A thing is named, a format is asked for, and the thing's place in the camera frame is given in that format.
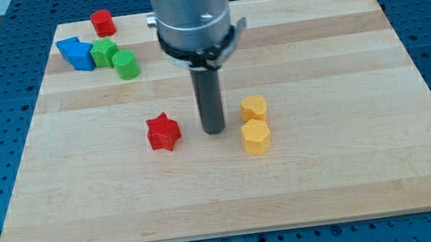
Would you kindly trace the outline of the silver robot arm cylinder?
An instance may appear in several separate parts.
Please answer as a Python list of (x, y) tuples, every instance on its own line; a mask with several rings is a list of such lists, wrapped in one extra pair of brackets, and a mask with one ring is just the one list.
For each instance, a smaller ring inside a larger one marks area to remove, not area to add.
[(150, 0), (162, 51), (175, 65), (208, 70), (219, 67), (220, 56), (234, 43), (229, 0)]

